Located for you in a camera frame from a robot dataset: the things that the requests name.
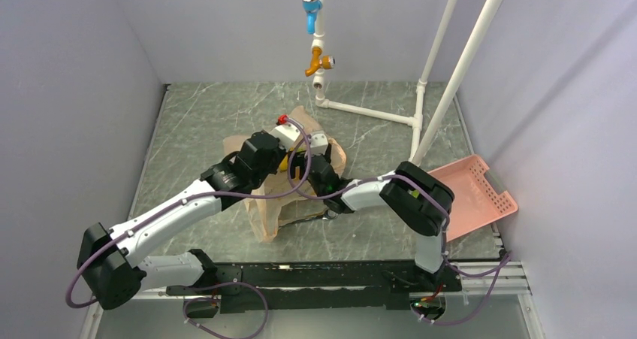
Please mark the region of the yellow fake mango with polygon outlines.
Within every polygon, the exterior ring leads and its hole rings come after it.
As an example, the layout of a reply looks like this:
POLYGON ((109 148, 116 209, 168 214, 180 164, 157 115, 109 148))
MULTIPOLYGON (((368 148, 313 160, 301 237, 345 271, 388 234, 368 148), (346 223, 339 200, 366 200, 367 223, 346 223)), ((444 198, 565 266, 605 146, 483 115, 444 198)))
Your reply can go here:
POLYGON ((289 155, 286 155, 283 160, 280 162, 279 167, 278 167, 278 171, 279 172, 284 172, 287 171, 289 167, 289 155))

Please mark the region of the orange tap valve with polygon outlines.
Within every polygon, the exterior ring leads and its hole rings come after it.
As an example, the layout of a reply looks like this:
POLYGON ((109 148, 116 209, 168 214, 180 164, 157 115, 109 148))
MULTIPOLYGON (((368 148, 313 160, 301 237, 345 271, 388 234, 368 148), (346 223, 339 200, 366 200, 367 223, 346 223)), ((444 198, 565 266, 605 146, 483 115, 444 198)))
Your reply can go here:
POLYGON ((335 66, 335 59, 331 55, 323 55, 322 48, 314 46, 312 48, 312 58, 308 69, 304 71, 306 77, 314 75, 317 71, 330 70, 335 66))

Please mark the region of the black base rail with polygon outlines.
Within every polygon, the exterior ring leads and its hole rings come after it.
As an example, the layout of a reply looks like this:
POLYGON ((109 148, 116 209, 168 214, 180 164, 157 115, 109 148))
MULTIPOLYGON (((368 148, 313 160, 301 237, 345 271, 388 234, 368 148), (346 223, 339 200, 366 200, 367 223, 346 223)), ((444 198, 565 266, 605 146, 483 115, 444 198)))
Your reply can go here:
POLYGON ((214 280, 197 288, 169 286, 170 297, 213 296, 220 313, 383 307, 407 310, 411 301, 460 292, 450 268, 428 274, 412 260, 219 263, 214 280))

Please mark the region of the blue tap valve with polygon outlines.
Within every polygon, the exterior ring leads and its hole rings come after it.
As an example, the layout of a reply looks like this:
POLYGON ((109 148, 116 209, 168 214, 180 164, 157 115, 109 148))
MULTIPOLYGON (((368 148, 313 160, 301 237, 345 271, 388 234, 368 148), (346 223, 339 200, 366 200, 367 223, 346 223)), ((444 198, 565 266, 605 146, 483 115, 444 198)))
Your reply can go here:
POLYGON ((306 14, 306 31, 310 35, 315 34, 318 12, 322 9, 321 0, 302 0, 303 9, 306 14))

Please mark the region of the pink plastic basket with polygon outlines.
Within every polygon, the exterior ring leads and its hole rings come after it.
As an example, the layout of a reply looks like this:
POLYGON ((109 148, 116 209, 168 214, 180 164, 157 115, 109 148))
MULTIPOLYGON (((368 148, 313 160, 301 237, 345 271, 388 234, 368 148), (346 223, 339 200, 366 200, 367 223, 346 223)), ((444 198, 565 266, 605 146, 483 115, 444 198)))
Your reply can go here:
POLYGON ((453 241, 518 211, 518 204, 505 189, 490 182, 490 168, 473 154, 429 171, 454 193, 447 240, 453 241))

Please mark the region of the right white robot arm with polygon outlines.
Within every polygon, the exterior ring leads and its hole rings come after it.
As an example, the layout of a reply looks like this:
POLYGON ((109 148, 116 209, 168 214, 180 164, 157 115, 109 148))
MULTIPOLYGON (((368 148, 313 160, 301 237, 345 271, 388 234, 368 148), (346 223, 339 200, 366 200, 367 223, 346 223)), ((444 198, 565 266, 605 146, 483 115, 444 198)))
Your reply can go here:
POLYGON ((372 207, 390 208, 417 234, 414 280, 423 290, 431 290, 443 279, 446 232, 450 223, 454 193, 441 181, 411 162, 401 162, 387 174, 354 180, 340 177, 323 155, 311 164, 292 159, 288 177, 307 181, 328 210, 354 213, 372 207))

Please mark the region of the silver open-end wrench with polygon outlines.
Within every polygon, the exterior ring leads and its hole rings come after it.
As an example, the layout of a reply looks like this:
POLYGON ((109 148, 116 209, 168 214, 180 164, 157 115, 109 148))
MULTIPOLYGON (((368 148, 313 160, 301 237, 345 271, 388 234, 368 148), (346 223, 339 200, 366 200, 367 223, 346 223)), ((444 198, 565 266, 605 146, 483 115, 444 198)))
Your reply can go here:
POLYGON ((338 216, 339 216, 338 213, 330 209, 327 209, 319 213, 314 213, 308 216, 293 219, 292 221, 281 224, 279 227, 282 229, 283 227, 286 227, 286 226, 305 223, 305 222, 311 222, 315 220, 332 220, 332 219, 336 219, 338 216))

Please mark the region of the orange banana-print plastic bag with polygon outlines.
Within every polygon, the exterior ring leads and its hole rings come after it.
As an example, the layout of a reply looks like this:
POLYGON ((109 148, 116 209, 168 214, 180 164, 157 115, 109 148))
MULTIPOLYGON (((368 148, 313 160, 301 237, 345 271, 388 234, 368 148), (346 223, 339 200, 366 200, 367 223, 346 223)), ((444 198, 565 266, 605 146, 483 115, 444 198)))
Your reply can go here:
MULTIPOLYGON (((307 133, 321 131, 322 125, 311 114, 306 112, 303 106, 295 107, 289 114, 291 118, 297 120, 304 126, 307 133)), ((346 153, 341 145, 331 136, 328 136, 331 145, 331 165, 338 175, 341 175, 346 168, 346 153)), ((264 184, 252 193, 254 195, 273 195, 290 190, 298 179, 288 181, 287 171, 277 172, 266 178, 264 184)), ((285 219, 281 214, 282 208, 287 204, 296 201, 303 201, 305 198, 297 192, 282 198, 271 200, 255 200, 246 198, 243 204, 248 214, 249 223, 256 238, 260 242, 271 242, 278 234, 279 226, 293 219, 285 219)))

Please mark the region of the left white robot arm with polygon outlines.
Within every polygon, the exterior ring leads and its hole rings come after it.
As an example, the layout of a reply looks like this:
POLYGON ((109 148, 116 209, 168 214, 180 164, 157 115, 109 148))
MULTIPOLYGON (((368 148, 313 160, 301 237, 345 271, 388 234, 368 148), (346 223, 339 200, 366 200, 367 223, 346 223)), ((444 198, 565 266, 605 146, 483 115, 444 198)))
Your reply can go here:
POLYGON ((218 282, 218 268, 200 249, 176 256, 153 256, 153 250, 182 230, 215 216, 246 198, 275 174, 302 131, 290 124, 254 133, 240 150, 228 154, 168 201, 127 222, 106 229, 97 223, 83 233, 77 274, 93 301, 112 310, 137 293, 183 286, 198 294, 218 282))

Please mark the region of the white PVC pipe frame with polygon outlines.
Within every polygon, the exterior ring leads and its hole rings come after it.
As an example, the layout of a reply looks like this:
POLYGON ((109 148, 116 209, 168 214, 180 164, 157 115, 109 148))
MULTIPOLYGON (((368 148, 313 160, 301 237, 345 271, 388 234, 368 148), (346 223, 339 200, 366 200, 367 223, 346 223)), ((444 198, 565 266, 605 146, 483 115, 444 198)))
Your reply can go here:
POLYGON ((352 39, 349 48, 358 47, 367 53, 367 59, 359 59, 359 65, 369 72, 380 74, 382 80, 410 75, 414 68, 409 63, 417 64, 423 52, 427 53, 427 59, 416 85, 415 112, 411 116, 330 100, 325 95, 328 89, 325 82, 327 70, 323 69, 310 76, 315 89, 315 104, 410 126, 410 159, 421 162, 503 2, 483 0, 466 43, 454 46, 456 62, 442 67, 436 59, 440 49, 451 43, 447 31, 457 5, 472 1, 321 0, 322 9, 318 12, 315 34, 312 35, 312 48, 322 48, 323 55, 327 55, 325 51, 329 47, 329 41, 325 39, 325 17, 333 14, 351 20, 347 25, 352 39))

